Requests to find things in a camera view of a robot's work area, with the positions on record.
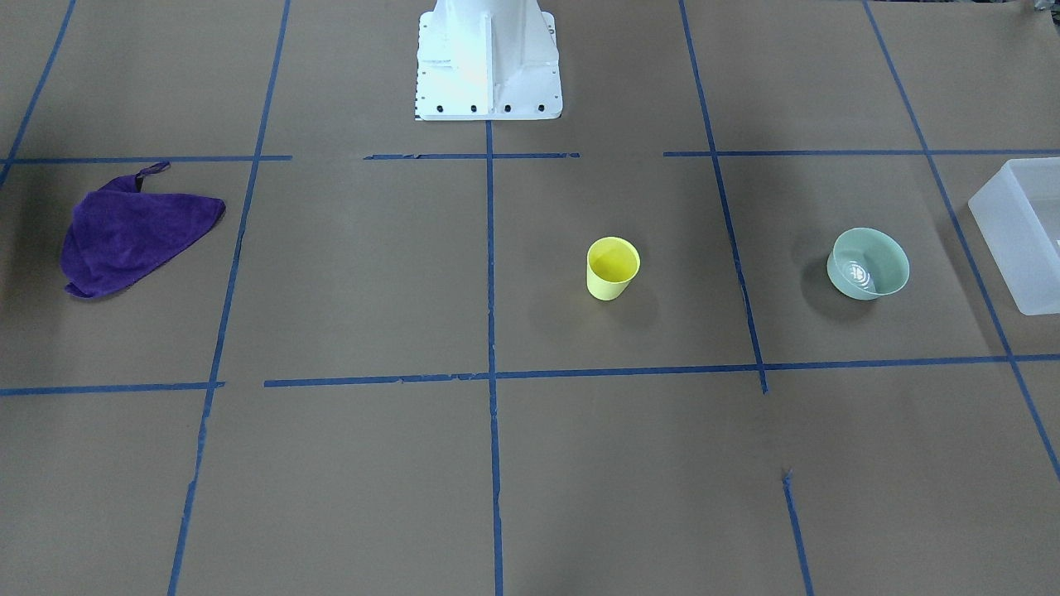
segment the white mounting plate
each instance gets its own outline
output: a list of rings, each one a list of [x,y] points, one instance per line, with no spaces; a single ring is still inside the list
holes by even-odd
[[[546,12],[542,12],[542,16],[555,43],[555,17]],[[444,48],[425,47],[425,41],[430,43],[425,39],[425,32],[432,19],[432,12],[420,17],[417,120],[552,120],[563,112],[559,64],[526,65],[508,81],[497,83],[491,110],[488,107],[489,89],[469,84],[449,63],[429,59],[445,51]]]

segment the blue grid line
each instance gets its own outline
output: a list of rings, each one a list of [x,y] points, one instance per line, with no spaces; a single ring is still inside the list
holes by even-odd
[[[11,152],[7,153],[7,160],[3,164],[3,170],[0,170],[0,187],[3,187],[3,183],[7,180],[7,174],[11,172],[15,156],[18,155],[18,147],[22,144],[22,138],[25,137],[25,129],[30,126],[30,118],[33,117],[33,110],[37,107],[40,93],[45,90],[45,83],[48,82],[48,75],[51,74],[52,67],[55,65],[55,56],[58,55],[59,48],[63,46],[63,38],[66,37],[67,28],[70,27],[70,17],[73,16],[73,8],[76,4],[77,0],[70,0],[70,3],[67,4],[66,15],[63,16],[63,24],[59,25],[59,32],[55,36],[55,43],[52,45],[52,52],[48,55],[48,62],[45,63],[45,70],[40,73],[40,80],[37,81],[37,88],[33,90],[33,97],[30,98],[30,105],[25,107],[25,113],[22,115],[22,123],[18,126],[18,134],[15,135],[15,142],[11,145]]]
[[[276,53],[272,56],[272,69],[269,73],[268,87],[265,90],[265,105],[262,108],[261,124],[258,127],[258,143],[254,145],[254,160],[250,165],[250,177],[247,180],[247,193],[243,199],[243,213],[240,217],[240,231],[235,239],[235,250],[232,253],[232,267],[228,274],[228,290],[225,294],[225,305],[220,313],[220,325],[217,328],[217,345],[214,348],[213,364],[210,369],[211,386],[206,391],[202,402],[202,418],[199,420],[198,443],[195,449],[195,472],[188,484],[188,494],[184,497],[183,514],[180,519],[180,532],[177,536],[177,547],[173,555],[173,569],[170,574],[167,596],[176,596],[177,582],[180,579],[180,567],[183,563],[184,546],[188,542],[188,528],[191,524],[192,508],[195,504],[195,489],[198,485],[199,471],[202,467],[202,451],[206,448],[207,420],[213,407],[214,389],[217,374],[220,370],[220,356],[225,349],[225,334],[228,331],[228,318],[232,311],[232,297],[235,294],[235,280],[240,273],[240,257],[243,252],[243,236],[247,230],[247,217],[253,199],[254,186],[258,181],[258,168],[261,164],[262,147],[265,144],[265,130],[268,126],[269,110],[272,105],[272,92],[276,89],[277,73],[280,70],[280,57],[283,55],[283,40],[287,33],[287,18],[290,15],[290,0],[284,0],[283,16],[280,18],[280,33],[276,41]]]
[[[493,588],[496,596],[505,594],[505,553],[500,532],[500,437],[497,424],[497,327],[495,312],[494,228],[493,228],[493,122],[485,122],[485,246],[487,312],[489,313],[490,350],[490,458],[493,475]]]
[[[667,151],[662,157],[794,157],[843,155],[1060,155],[1060,148],[986,150],[758,150],[758,151]]]
[[[172,156],[136,156],[136,157],[28,157],[12,160],[14,165],[55,165],[81,163],[207,163],[216,161],[290,161],[290,155],[172,155]]]
[[[957,213],[953,209],[953,203],[950,200],[950,193],[946,190],[946,185],[942,182],[942,176],[939,174],[938,166],[935,164],[935,158],[932,156],[928,147],[928,141],[920,127],[920,121],[917,119],[917,115],[913,110],[913,104],[909,102],[909,97],[905,92],[905,86],[902,85],[902,80],[898,76],[898,69],[895,68],[895,62],[891,59],[890,52],[887,50],[887,43],[883,39],[883,33],[880,31],[880,25],[876,22],[876,17],[872,15],[872,8],[869,6],[868,0],[862,0],[862,7],[865,8],[865,15],[868,16],[869,23],[872,25],[872,31],[876,33],[877,41],[880,43],[880,50],[883,51],[883,57],[887,62],[887,67],[890,69],[890,74],[895,78],[895,84],[898,86],[898,91],[902,97],[902,102],[905,104],[905,110],[908,112],[909,120],[913,122],[913,128],[917,133],[917,138],[920,140],[920,145],[923,147],[924,156],[928,158],[928,163],[931,165],[932,175],[935,177],[935,183],[938,186],[939,193],[942,195],[942,200],[946,203],[946,209],[950,214],[950,222],[953,224],[953,228],[957,232],[957,240],[960,242],[960,247],[965,251],[968,264],[972,268],[972,275],[975,277],[975,283],[979,287],[979,293],[983,295],[984,302],[986,302],[987,311],[989,311],[990,318],[993,320],[994,329],[996,330],[997,336],[1001,338],[1002,346],[1005,349],[1005,355],[1008,357],[1009,367],[1012,369],[1012,374],[1015,375],[1015,382],[1020,386],[1020,391],[1023,393],[1023,400],[1027,405],[1027,410],[1030,413],[1030,417],[1035,422],[1036,428],[1038,430],[1038,436],[1041,438],[1042,445],[1045,448],[1045,453],[1049,458],[1049,462],[1053,464],[1053,472],[1056,474],[1057,479],[1060,480],[1060,460],[1057,459],[1056,451],[1053,449],[1053,442],[1049,440],[1048,433],[1045,431],[1045,425],[1042,423],[1042,419],[1038,415],[1038,407],[1035,405],[1035,400],[1031,398],[1030,391],[1027,389],[1027,384],[1023,379],[1023,373],[1020,371],[1020,365],[1017,362],[1015,356],[1012,354],[1012,348],[1009,346],[1008,337],[1005,335],[1005,329],[1001,325],[1001,319],[997,317],[997,312],[994,309],[993,301],[990,299],[990,293],[987,292],[986,283],[984,283],[983,276],[979,274],[979,268],[975,264],[975,258],[972,256],[972,250],[968,246],[968,241],[960,227],[960,222],[957,221]]]
[[[1019,362],[1060,362],[1058,354],[1023,354],[1014,356]],[[766,370],[825,370],[846,368],[890,368],[915,366],[960,366],[1007,363],[1008,356],[950,356],[934,358],[894,358],[862,361],[823,361],[795,363],[764,363]],[[573,368],[545,370],[496,371],[498,380],[514,379],[565,379],[575,376],[638,376],[668,374],[710,374],[720,372],[755,372],[758,365],[701,365],[701,366],[657,366],[639,368]],[[449,374],[395,374],[384,376],[329,376],[320,379],[270,379],[263,383],[266,388],[315,387],[329,385],[378,385],[387,383],[445,383],[450,381],[488,381],[489,372],[455,372]]]
[[[0,398],[22,396],[83,396],[90,393],[141,393],[146,391],[191,391],[224,387],[225,383],[141,383],[130,385],[76,385],[61,387],[13,387],[0,388]]]
[[[578,159],[580,153],[376,153],[365,157],[365,161],[399,161],[417,159]]]
[[[758,344],[758,331],[755,329],[755,314],[750,308],[750,295],[747,293],[747,282],[743,277],[743,266],[740,264],[740,248],[736,241],[736,229],[732,226],[732,214],[729,212],[728,197],[725,194],[725,181],[722,178],[722,165],[718,159],[718,146],[714,144],[714,132],[710,125],[710,112],[707,109],[707,97],[703,92],[703,81],[700,77],[700,62],[695,57],[695,46],[692,43],[692,31],[688,25],[688,12],[685,0],[677,0],[681,7],[681,20],[685,25],[685,41],[688,43],[688,56],[692,60],[692,75],[695,78],[695,89],[700,94],[700,109],[703,111],[703,125],[707,132],[707,144],[710,145],[710,159],[714,165],[714,178],[718,180],[718,195],[725,214],[725,229],[728,231],[729,245],[732,248],[732,264],[736,266],[737,279],[740,281],[740,292],[743,294],[743,306],[747,315],[747,331],[750,333],[750,345],[755,350],[755,362],[758,364],[758,379],[762,385],[762,393],[770,391],[765,380],[765,368],[762,366],[762,349]]]
[[[795,549],[798,551],[798,566],[802,571],[802,584],[806,596],[813,596],[813,580],[810,579],[810,564],[806,560],[806,545],[802,544],[802,530],[798,524],[798,512],[795,510],[795,497],[792,495],[792,471],[784,474],[784,501],[788,502],[788,516],[792,523],[792,534],[795,537]]]

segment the white container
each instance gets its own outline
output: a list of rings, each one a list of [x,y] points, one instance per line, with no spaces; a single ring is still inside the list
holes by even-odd
[[[1060,157],[1010,159],[968,207],[1020,312],[1060,313]]]

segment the gray surface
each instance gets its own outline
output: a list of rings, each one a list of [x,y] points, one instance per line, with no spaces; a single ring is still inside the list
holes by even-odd
[[[222,389],[180,593],[487,594],[485,383]]]
[[[0,593],[164,594],[202,397],[0,399]]]
[[[719,150],[919,150],[860,3],[686,3]],[[485,380],[263,387],[491,368],[487,163],[363,160],[487,151],[481,123],[411,119],[431,4],[293,2],[264,151],[294,160],[149,179],[229,213],[112,298],[67,297],[58,249],[75,201],[143,164],[11,168],[0,593],[162,594],[177,554],[179,595],[492,594],[499,529],[510,595],[801,594],[789,467],[819,594],[1060,584],[1060,486],[1007,363],[771,370],[764,397],[754,372],[621,370],[755,362],[711,159],[662,157],[708,148],[676,1],[544,2],[566,112],[494,127],[496,152],[581,154],[494,162],[496,369],[619,369],[498,381],[502,527]],[[0,155],[66,5],[0,7]],[[1047,16],[871,6],[931,146],[1057,144]],[[252,154],[282,7],[78,0],[17,157]],[[763,358],[1002,356],[975,270],[1014,353],[1060,352],[1060,316],[1019,314],[965,207],[1005,159],[935,158],[973,269],[923,156],[721,158]],[[827,285],[855,225],[906,247],[899,295]],[[644,265],[604,304],[584,253],[611,233]],[[206,411],[201,389],[77,387],[206,382],[215,362]],[[1020,369],[1060,441],[1060,364]]]

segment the towel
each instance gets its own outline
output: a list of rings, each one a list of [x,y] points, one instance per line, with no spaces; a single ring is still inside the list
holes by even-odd
[[[120,176],[73,208],[60,265],[66,291],[100,298],[132,285],[202,238],[225,203],[194,194],[141,193],[143,179],[170,162]]]

